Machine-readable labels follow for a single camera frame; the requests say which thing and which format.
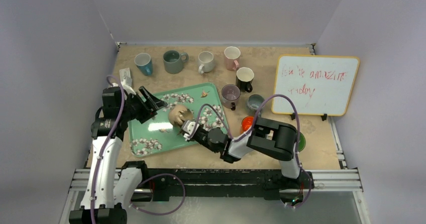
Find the grey-blue speckled round mug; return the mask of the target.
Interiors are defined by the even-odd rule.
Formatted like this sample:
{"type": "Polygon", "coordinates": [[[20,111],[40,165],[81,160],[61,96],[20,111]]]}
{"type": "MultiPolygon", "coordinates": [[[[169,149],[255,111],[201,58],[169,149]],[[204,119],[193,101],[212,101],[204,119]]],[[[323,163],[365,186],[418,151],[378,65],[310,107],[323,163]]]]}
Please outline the grey-blue speckled round mug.
{"type": "Polygon", "coordinates": [[[256,111],[260,108],[265,99],[259,94],[253,94],[249,96],[246,101],[247,113],[250,116],[254,116],[256,111]]]}

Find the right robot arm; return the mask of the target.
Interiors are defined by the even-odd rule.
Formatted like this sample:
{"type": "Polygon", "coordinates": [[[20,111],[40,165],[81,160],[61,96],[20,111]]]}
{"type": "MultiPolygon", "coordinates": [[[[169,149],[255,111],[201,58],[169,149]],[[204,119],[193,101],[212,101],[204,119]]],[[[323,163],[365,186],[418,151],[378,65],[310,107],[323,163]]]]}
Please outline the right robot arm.
{"type": "Polygon", "coordinates": [[[291,124],[258,118],[250,129],[234,138],[221,128],[207,131],[195,121],[185,121],[181,130],[186,141],[195,141],[214,153],[220,153],[225,162],[237,162],[246,154],[257,151],[279,161],[282,181],[286,186],[295,187],[302,180],[296,153],[300,131],[291,124]]]}

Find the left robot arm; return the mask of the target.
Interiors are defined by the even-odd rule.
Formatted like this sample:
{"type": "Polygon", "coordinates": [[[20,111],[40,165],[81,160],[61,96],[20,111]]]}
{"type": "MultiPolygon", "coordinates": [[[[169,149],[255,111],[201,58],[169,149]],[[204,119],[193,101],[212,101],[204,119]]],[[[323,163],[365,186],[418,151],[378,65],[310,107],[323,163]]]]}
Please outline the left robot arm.
{"type": "Polygon", "coordinates": [[[92,164],[87,188],[78,210],[69,215],[70,223],[127,223],[127,211],[136,188],[149,184],[144,161],[126,162],[115,182],[117,160],[128,122],[144,123],[167,106],[145,87],[141,96],[127,93],[119,86],[102,92],[102,107],[91,125],[92,164]]]}

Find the cream mug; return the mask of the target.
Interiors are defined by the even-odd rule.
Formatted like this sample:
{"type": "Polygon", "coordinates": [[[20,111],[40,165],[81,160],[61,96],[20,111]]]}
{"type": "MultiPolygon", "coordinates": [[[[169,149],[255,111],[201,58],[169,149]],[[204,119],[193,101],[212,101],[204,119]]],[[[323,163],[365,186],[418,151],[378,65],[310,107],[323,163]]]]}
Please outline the cream mug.
{"type": "Polygon", "coordinates": [[[298,151],[299,152],[303,151],[305,147],[306,147],[306,138],[303,133],[300,133],[298,151]]]}

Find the blue textured mug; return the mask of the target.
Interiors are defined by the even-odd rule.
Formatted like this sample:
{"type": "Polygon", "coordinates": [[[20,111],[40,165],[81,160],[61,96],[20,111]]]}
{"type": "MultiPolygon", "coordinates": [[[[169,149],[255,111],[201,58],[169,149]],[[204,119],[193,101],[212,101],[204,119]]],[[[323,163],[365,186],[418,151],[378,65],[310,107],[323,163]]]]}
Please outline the blue textured mug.
{"type": "Polygon", "coordinates": [[[153,63],[148,53],[138,54],[134,59],[134,63],[145,76],[151,76],[153,74],[153,63]]]}

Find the orange mug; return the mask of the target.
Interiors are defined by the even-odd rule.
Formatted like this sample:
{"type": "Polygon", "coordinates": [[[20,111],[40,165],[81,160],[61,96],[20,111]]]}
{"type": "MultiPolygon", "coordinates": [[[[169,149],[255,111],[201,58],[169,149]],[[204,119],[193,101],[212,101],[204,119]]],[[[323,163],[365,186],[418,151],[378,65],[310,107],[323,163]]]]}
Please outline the orange mug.
{"type": "Polygon", "coordinates": [[[253,120],[254,120],[253,116],[247,116],[247,117],[243,118],[243,120],[241,122],[241,128],[240,128],[241,134],[252,127],[253,120]]]}

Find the beige round mug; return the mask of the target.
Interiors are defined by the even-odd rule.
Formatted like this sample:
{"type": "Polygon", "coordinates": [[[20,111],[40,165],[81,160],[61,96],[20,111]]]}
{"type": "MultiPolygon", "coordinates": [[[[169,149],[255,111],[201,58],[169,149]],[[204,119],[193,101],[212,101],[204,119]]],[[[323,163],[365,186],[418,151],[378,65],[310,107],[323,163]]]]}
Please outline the beige round mug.
{"type": "Polygon", "coordinates": [[[170,110],[168,119],[173,126],[182,127],[186,121],[194,120],[194,115],[186,106],[177,104],[170,110]]]}

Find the grey flat-bottom mug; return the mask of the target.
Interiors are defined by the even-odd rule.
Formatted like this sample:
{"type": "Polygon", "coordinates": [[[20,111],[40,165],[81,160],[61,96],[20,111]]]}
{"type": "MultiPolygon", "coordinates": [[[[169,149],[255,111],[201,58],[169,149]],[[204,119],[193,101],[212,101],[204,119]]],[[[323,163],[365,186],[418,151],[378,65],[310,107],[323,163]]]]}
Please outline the grey flat-bottom mug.
{"type": "Polygon", "coordinates": [[[176,50],[169,50],[163,54],[163,63],[166,72],[177,74],[184,69],[184,63],[189,60],[186,52],[179,53],[176,50]]]}

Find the pink faceted mug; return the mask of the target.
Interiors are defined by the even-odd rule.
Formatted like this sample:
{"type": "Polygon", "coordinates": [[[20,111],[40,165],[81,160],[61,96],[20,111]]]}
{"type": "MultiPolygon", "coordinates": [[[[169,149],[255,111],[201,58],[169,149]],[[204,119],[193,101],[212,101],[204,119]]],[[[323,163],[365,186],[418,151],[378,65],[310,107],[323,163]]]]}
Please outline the pink faceted mug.
{"type": "Polygon", "coordinates": [[[238,70],[241,51],[238,47],[229,46],[224,50],[224,63],[227,70],[238,70]]]}

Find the white speckled round mug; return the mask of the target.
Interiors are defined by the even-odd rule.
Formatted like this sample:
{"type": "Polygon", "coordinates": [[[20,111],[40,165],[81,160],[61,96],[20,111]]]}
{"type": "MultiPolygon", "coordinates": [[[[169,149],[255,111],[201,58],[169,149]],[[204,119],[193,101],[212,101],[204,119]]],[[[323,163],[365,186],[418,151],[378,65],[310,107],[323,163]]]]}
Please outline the white speckled round mug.
{"type": "Polygon", "coordinates": [[[209,51],[199,53],[197,64],[199,74],[213,71],[216,66],[213,53],[209,51]]]}

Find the black mug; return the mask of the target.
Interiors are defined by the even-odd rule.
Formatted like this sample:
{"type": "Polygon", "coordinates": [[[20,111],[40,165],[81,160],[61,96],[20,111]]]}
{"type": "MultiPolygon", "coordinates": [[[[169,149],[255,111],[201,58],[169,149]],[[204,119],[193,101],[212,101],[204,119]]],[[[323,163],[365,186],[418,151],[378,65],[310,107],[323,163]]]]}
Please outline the black mug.
{"type": "Polygon", "coordinates": [[[254,79],[254,72],[251,68],[241,67],[236,72],[236,86],[240,91],[243,92],[252,92],[253,86],[252,82],[254,79]]]}

